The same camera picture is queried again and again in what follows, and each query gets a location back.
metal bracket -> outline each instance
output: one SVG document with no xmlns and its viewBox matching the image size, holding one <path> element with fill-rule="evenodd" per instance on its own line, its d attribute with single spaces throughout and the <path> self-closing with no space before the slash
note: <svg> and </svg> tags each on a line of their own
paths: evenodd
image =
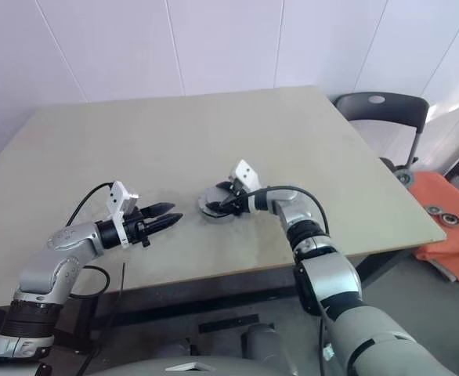
<svg viewBox="0 0 459 376">
<path fill-rule="evenodd" d="M 231 170 L 229 179 L 238 179 L 242 183 L 242 189 L 247 193 L 261 189 L 257 172 L 243 159 Z"/>
<path fill-rule="evenodd" d="M 106 202 L 123 248 L 129 246 L 127 233 L 123 227 L 123 216 L 132 213 L 138 198 L 139 195 L 137 193 L 129 192 L 122 182 L 116 181 L 111 187 L 110 196 Z"/>
</svg>

chair backrest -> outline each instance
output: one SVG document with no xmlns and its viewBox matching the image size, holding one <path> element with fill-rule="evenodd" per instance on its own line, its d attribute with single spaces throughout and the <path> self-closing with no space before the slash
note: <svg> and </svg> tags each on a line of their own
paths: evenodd
<svg viewBox="0 0 459 376">
<path fill-rule="evenodd" d="M 381 120 L 416 128 L 425 127 L 428 102 L 393 92 L 355 92 L 340 96 L 335 106 L 346 120 Z"/>
</svg>

black chair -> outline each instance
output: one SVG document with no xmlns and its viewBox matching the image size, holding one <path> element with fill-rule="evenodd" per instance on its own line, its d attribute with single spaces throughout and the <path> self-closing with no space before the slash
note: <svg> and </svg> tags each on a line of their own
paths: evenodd
<svg viewBox="0 0 459 376">
<path fill-rule="evenodd" d="M 398 168 L 408 169 L 417 160 L 414 155 L 425 128 L 429 108 L 428 102 L 424 99 L 392 92 L 355 92 L 340 96 L 335 106 L 348 121 L 381 120 L 416 128 L 416 136 L 407 162 Z M 398 169 L 389 159 L 381 158 L 381 160 L 390 170 Z"/>
</svg>

gray floor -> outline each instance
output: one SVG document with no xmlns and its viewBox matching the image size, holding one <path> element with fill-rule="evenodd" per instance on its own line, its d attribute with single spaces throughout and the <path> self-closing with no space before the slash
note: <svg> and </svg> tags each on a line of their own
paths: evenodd
<svg viewBox="0 0 459 376">
<path fill-rule="evenodd" d="M 231 277 L 219 284 L 212 281 L 211 287 L 237 291 L 250 284 L 248 278 L 255 280 L 255 286 L 259 286 L 266 283 L 286 284 L 290 282 L 289 276 L 287 270 L 261 272 L 250 277 Z M 193 292 L 205 296 L 203 291 L 204 282 L 199 281 L 177 292 L 168 287 L 163 292 L 161 289 L 150 290 L 149 293 L 137 291 L 135 295 L 126 297 L 123 303 L 126 309 L 131 309 L 148 300 L 169 302 L 169 299 L 191 298 L 189 295 Z M 365 290 L 365 299 L 371 305 L 384 309 L 442 364 L 459 374 L 459 283 L 448 283 L 427 263 L 409 258 L 369 286 Z M 64 313 L 62 324 L 70 324 L 74 317 L 70 310 L 71 307 Z M 196 344 L 202 355 L 240 356 L 240 335 L 246 327 L 198 334 L 198 325 L 252 313 L 257 313 L 261 322 L 274 323 L 291 350 L 300 374 L 319 374 L 316 361 L 318 321 L 302 311 L 296 298 L 113 329 L 101 353 L 92 361 L 89 373 L 147 359 L 159 345 L 184 338 Z M 75 373 L 82 360 L 82 356 L 68 350 L 54 349 L 47 363 L 54 366 L 55 375 L 68 375 Z M 335 361 L 327 365 L 327 374 L 342 374 Z"/>
</svg>

black cable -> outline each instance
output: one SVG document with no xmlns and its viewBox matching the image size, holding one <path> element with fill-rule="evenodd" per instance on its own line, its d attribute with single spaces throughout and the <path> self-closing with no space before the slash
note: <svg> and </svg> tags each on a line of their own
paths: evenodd
<svg viewBox="0 0 459 376">
<path fill-rule="evenodd" d="M 318 334 L 318 364 L 320 365 L 320 376 L 325 376 L 323 367 L 323 318 L 320 318 L 320 329 Z"/>
<path fill-rule="evenodd" d="M 222 206 L 231 205 L 231 204 L 238 202 L 239 200 L 244 200 L 246 198 L 255 196 L 256 194 L 271 192 L 273 190 L 295 190 L 311 198 L 313 202 L 316 204 L 316 206 L 318 207 L 318 209 L 320 210 L 320 214 L 322 215 L 323 225 L 325 226 L 325 233 L 329 235 L 330 233 L 329 223 L 327 221 L 327 215 L 325 214 L 322 204 L 310 192 L 302 188 L 299 188 L 297 186 L 269 186 L 266 188 L 261 188 L 260 190 L 255 190 L 254 192 L 241 194 L 240 196 L 226 202 Z M 323 366 L 323 320 L 322 318 L 320 318 L 320 333 L 318 336 L 318 363 L 320 365 L 320 376 L 325 376 L 325 369 Z"/>
<path fill-rule="evenodd" d="M 83 205 L 85 204 L 85 202 L 87 202 L 87 200 L 95 192 L 97 192 L 98 190 L 100 190 L 101 188 L 103 188 L 105 186 L 108 186 L 108 187 L 111 188 L 113 186 L 113 183 L 99 184 L 94 189 L 92 189 L 90 192 L 88 192 L 87 195 L 85 197 L 83 197 L 83 200 L 80 201 L 80 204 L 78 204 L 76 209 L 74 209 L 73 214 L 71 215 L 71 217 L 68 219 L 68 221 L 66 223 L 66 227 L 71 226 L 71 223 L 73 223 L 74 219 L 76 218 L 77 214 L 80 212 L 80 210 L 83 207 Z M 91 298 L 96 298 L 96 297 L 104 294 L 104 292 L 110 286 L 110 275 L 108 274 L 108 272 L 106 270 L 104 270 L 103 268 L 99 268 L 98 266 L 91 266 L 91 265 L 85 265 L 83 267 L 83 269 L 93 269 L 93 270 L 97 270 L 98 272 L 101 272 L 104 275 L 104 277 L 106 278 L 106 284 L 105 284 L 104 288 L 102 288 L 100 291 L 97 291 L 95 294 L 88 294 L 88 295 L 70 294 L 70 297 L 71 298 L 75 298 L 75 299 L 91 299 Z"/>
<path fill-rule="evenodd" d="M 231 204 L 234 204 L 234 203 L 238 202 L 239 200 L 243 200 L 243 199 L 255 196 L 256 194 L 259 194 L 259 193 L 270 192 L 272 190 L 295 190 L 296 192 L 300 192 L 302 194 L 305 194 L 309 198 L 311 198 L 313 200 L 313 202 L 316 204 L 316 206 L 318 207 L 318 209 L 320 210 L 320 214 L 322 215 L 323 225 L 325 226 L 325 233 L 327 235 L 329 235 L 329 232 L 330 232 L 329 231 L 329 223 L 327 222 L 327 216 L 325 215 L 325 211 L 323 210 L 322 205 L 316 199 L 316 197 L 313 196 L 310 192 L 308 192 L 307 190 L 304 190 L 302 188 L 299 188 L 297 186 L 268 186 L 266 188 L 261 188 L 260 190 L 255 190 L 253 192 L 241 194 L 240 196 L 238 196 L 238 197 L 226 202 L 222 206 L 224 207 L 224 206 L 227 206 L 227 205 L 231 205 Z"/>
<path fill-rule="evenodd" d="M 89 352 L 89 354 L 85 358 L 85 361 L 83 362 L 83 364 L 81 365 L 80 369 L 76 373 L 76 376 L 82 376 L 85 373 L 85 371 L 89 367 L 90 362 L 96 356 L 98 351 L 100 351 L 100 349 L 101 349 L 101 347 L 103 345 L 103 342 L 104 342 L 104 339 L 105 339 L 105 337 L 107 335 L 107 332 L 109 331 L 109 329 L 111 327 L 111 324 L 113 323 L 114 317 L 116 316 L 116 314 L 118 312 L 118 307 L 119 307 L 120 301 L 121 301 L 121 295 L 123 293 L 124 279 L 125 279 L 125 263 L 123 263 L 121 265 L 121 285 L 120 285 L 120 291 L 118 292 L 117 301 L 114 303 L 113 308 L 111 309 L 110 317 L 108 318 L 108 320 L 106 322 L 106 325 L 104 325 L 104 328 L 101 330 L 99 338 L 97 338 L 96 341 L 94 342 L 94 346 L 93 346 L 92 350 Z"/>
<path fill-rule="evenodd" d="M 78 204 L 78 206 L 76 207 L 76 209 L 74 209 L 73 211 L 73 214 L 71 215 L 71 217 L 67 220 L 67 223 L 66 223 L 66 227 L 68 226 L 71 226 L 71 223 L 73 223 L 74 219 L 76 218 L 76 215 L 78 214 L 78 212 L 80 211 L 81 207 L 83 206 L 83 204 L 98 190 L 100 190 L 101 188 L 105 187 L 105 186 L 108 186 L 108 187 L 112 187 L 113 186 L 113 183 L 102 183 L 102 184 L 99 184 L 96 188 L 94 188 L 93 190 L 91 190 L 90 192 L 87 193 L 87 196 L 83 197 L 83 200 L 80 201 L 80 204 Z"/>
<path fill-rule="evenodd" d="M 95 292 L 94 294 L 88 294 L 88 295 L 79 295 L 79 294 L 70 294 L 70 298 L 73 299 L 92 299 L 92 298 L 97 298 L 98 296 L 104 294 L 104 292 L 107 290 L 107 288 L 110 286 L 110 274 L 104 270 L 103 268 L 99 268 L 98 266 L 94 265 L 85 265 L 83 269 L 93 269 L 97 270 L 98 272 L 101 272 L 104 277 L 106 278 L 106 284 L 102 289 L 99 291 Z"/>
</svg>

